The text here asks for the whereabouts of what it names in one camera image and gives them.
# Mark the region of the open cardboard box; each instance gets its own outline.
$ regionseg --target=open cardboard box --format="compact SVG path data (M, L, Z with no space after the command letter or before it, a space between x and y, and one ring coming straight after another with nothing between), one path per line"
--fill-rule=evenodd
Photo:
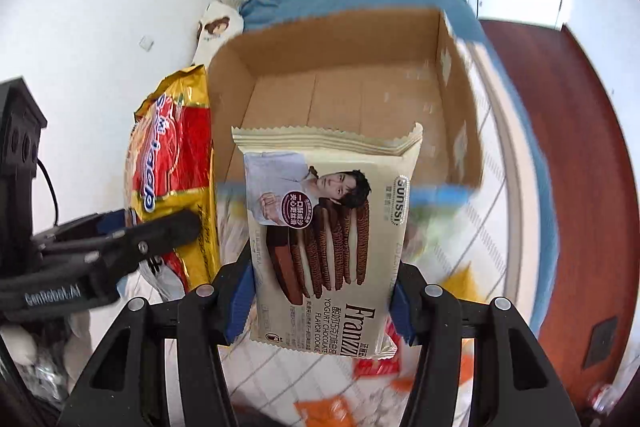
M220 49L208 75L217 182L244 181L232 127L392 139L419 122L414 187L480 185L474 97L439 10L355 10L245 33Z

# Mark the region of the cream-colored snack package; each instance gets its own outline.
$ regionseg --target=cream-colored snack package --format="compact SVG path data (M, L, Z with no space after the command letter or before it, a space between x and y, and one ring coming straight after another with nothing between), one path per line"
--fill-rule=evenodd
M257 295L252 339L384 358L422 127L395 140L233 129L244 158Z

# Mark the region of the black cable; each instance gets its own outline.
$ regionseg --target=black cable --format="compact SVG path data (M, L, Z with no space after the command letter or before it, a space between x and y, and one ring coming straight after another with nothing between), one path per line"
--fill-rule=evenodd
M47 185L49 185L49 190L51 192L51 198L53 198L53 208L56 211L56 219L53 221L53 226L56 227L58 225L58 217L60 215L60 212L58 210L58 198L56 197L55 190L53 190L53 184L51 183L51 178L49 178L49 173L47 172L47 169L44 168L44 165L40 161L40 158L38 158L38 167L40 167L40 170L42 171L42 174L44 174L44 179L46 179Z

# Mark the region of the snack bag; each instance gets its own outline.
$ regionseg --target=snack bag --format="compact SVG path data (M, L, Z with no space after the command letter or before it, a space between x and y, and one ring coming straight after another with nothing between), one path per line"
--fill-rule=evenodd
M216 213L218 214L220 264L233 263L249 240L244 187L235 184L217 184Z
M213 191L213 147L203 66L166 77L134 113L125 167L132 224L188 208L200 216L198 240L141 263L165 300L213 280L220 269Z
M395 140L240 130L258 320L252 339L388 358L385 326L422 127Z

